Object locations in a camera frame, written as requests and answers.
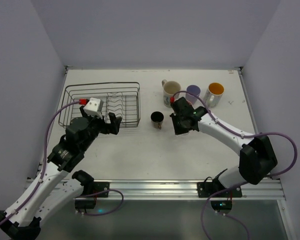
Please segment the brown ceramic cup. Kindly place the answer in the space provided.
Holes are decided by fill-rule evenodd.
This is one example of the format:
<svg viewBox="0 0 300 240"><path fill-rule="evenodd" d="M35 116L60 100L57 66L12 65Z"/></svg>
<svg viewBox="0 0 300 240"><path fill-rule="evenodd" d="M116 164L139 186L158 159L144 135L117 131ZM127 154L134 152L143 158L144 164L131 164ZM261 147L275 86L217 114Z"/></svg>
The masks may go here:
<svg viewBox="0 0 300 240"><path fill-rule="evenodd" d="M160 111L154 111L151 115L150 115L150 120L151 120L151 124L155 129L162 129L162 124L164 121L164 115L162 112Z"/></svg>

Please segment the lilac plastic cup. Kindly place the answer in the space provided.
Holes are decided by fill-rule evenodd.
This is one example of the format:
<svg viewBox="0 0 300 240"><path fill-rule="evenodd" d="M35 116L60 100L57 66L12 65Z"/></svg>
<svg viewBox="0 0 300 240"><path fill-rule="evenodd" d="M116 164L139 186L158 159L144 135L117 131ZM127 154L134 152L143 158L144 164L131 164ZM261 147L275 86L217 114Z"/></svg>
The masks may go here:
<svg viewBox="0 0 300 240"><path fill-rule="evenodd" d="M201 94L201 89L200 87L198 87L197 85L189 85L186 88L187 93L185 94L185 98L187 101L189 101L192 105L195 104L195 102L197 101L197 97L200 96Z"/></svg>

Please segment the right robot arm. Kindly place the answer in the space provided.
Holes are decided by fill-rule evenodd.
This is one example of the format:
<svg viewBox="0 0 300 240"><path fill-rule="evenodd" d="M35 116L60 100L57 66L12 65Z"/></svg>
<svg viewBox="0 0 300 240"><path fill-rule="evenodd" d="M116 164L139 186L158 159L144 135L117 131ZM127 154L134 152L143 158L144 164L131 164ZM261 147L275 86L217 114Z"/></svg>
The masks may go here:
<svg viewBox="0 0 300 240"><path fill-rule="evenodd" d="M203 106L194 109L184 97L171 97L170 106L174 111L170 117L176 135L201 132L217 139L239 156L238 166L223 170L211 182L203 184L202 188L210 195L243 182L257 185L277 166L269 137L246 138L249 133L239 131L215 116L211 117Z"/></svg>

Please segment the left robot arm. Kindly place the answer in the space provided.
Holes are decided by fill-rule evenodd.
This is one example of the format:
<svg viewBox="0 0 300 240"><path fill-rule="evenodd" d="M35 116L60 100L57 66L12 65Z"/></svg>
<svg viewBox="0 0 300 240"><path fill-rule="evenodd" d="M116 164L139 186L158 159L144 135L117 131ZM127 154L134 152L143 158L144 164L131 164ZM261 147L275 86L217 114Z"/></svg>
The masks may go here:
<svg viewBox="0 0 300 240"><path fill-rule="evenodd" d="M119 133L122 118L112 112L108 115L110 123L103 117L87 114L74 118L52 149L40 174L13 205L0 210L0 229L12 240L35 240L48 218L73 198L92 189L93 177L80 170L58 191L54 190L84 158L99 134Z"/></svg>

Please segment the white patterned mug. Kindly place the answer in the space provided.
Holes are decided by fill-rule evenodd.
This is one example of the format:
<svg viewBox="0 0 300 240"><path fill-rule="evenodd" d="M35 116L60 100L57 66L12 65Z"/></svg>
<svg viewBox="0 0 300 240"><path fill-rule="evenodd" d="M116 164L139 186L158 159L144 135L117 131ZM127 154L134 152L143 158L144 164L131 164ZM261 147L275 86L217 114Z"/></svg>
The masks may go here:
<svg viewBox="0 0 300 240"><path fill-rule="evenodd" d="M222 84L218 82L211 83L203 97L203 101L208 108L214 108L220 102L223 96L225 88Z"/></svg>

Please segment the cream floral mug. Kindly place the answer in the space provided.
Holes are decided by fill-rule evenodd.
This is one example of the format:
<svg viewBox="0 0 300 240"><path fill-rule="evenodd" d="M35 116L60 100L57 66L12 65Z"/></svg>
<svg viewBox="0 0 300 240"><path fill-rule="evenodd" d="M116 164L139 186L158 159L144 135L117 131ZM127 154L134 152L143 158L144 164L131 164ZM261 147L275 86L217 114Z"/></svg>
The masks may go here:
<svg viewBox="0 0 300 240"><path fill-rule="evenodd" d="M161 81L163 89L163 103L167 108L170 108L170 98L175 99L179 97L179 91L182 90L181 85L176 81L167 81L166 79Z"/></svg>

